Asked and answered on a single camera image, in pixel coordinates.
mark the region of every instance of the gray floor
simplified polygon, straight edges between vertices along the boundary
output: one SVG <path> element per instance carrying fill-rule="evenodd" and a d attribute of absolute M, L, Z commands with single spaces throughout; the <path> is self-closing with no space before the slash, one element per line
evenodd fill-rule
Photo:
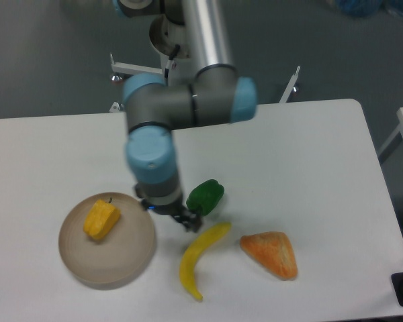
<path fill-rule="evenodd" d="M 296 101 L 354 98 L 376 148 L 403 107 L 403 22 L 384 10 L 367 19 L 323 0 L 222 0 L 235 63 L 260 103 L 278 102 L 297 65 Z M 0 1 L 0 118 L 105 113 L 120 99 L 117 61 L 158 66 L 150 17 L 118 18 L 110 0 Z M 403 221 L 403 146 L 383 167 Z"/>

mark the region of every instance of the white table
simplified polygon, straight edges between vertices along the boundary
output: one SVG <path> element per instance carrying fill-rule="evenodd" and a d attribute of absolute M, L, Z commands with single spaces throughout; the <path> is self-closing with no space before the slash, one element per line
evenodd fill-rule
<path fill-rule="evenodd" d="M 259 106 L 254 120 L 176 131 L 186 192 L 218 179 L 232 231 L 204 254 L 195 302 L 181 255 L 195 237 L 153 215 L 148 268 L 115 290 L 67 271 L 58 232 L 95 193 L 133 195 L 123 113 L 0 120 L 0 321 L 331 321 L 403 315 L 390 275 L 403 241 L 360 105 Z M 240 236 L 284 231 L 299 274 L 280 281 L 244 254 Z"/>

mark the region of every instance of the beige plate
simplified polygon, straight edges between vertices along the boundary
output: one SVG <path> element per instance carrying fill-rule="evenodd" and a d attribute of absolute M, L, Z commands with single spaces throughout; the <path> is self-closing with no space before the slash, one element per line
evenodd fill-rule
<path fill-rule="evenodd" d="M 96 200 L 121 209 L 111 231 L 95 241 L 83 232 L 85 218 Z M 82 282 L 92 287 L 118 287 L 146 267 L 155 249 L 152 219 L 139 202 L 122 193 L 101 193 L 80 202 L 61 226 L 58 247 L 62 261 Z"/>

